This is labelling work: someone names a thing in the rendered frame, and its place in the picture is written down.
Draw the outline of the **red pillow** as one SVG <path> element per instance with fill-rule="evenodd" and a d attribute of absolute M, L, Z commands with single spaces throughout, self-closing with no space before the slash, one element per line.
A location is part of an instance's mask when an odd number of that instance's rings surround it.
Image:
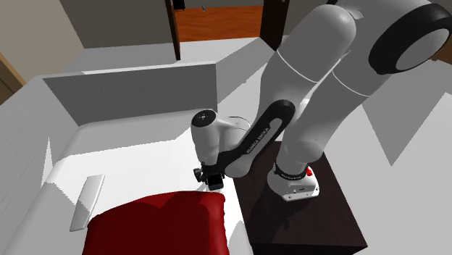
<path fill-rule="evenodd" d="M 82 255 L 230 255 L 221 193 L 146 196 L 96 215 Z"/>

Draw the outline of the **white sofa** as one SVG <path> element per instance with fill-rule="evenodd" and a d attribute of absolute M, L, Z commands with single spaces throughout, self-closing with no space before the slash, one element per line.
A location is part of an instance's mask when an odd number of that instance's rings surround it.
<path fill-rule="evenodd" d="M 253 120 L 272 49 L 260 38 L 86 49 L 0 105 L 0 255 L 81 255 L 71 221 L 87 178 L 94 214 L 198 190 L 190 122 L 215 108 Z"/>

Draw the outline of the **dark brown robot stand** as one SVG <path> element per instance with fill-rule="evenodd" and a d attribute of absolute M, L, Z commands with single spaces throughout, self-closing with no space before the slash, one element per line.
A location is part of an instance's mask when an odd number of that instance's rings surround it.
<path fill-rule="evenodd" d="M 280 149 L 275 141 L 247 176 L 234 180 L 254 255 L 354 255 L 367 248 L 326 156 L 311 163 L 319 195 L 284 201 L 267 185 Z"/>

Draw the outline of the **light grey flat rectangular device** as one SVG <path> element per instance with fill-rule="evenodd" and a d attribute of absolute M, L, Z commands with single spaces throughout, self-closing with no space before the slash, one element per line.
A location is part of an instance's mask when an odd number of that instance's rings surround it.
<path fill-rule="evenodd" d="M 76 232 L 87 228 L 93 210 L 99 199 L 104 184 L 105 175 L 91 175 L 85 179 L 82 190 L 75 204 L 70 232 Z"/>

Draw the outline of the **dark brown door frame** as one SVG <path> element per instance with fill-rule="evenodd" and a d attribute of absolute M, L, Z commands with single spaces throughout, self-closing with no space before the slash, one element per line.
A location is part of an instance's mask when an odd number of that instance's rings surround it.
<path fill-rule="evenodd" d="M 165 0 L 175 57 L 182 42 L 236 38 L 262 39 L 276 49 L 283 39 L 290 0 L 263 0 L 258 6 L 175 9 L 182 0 Z"/>

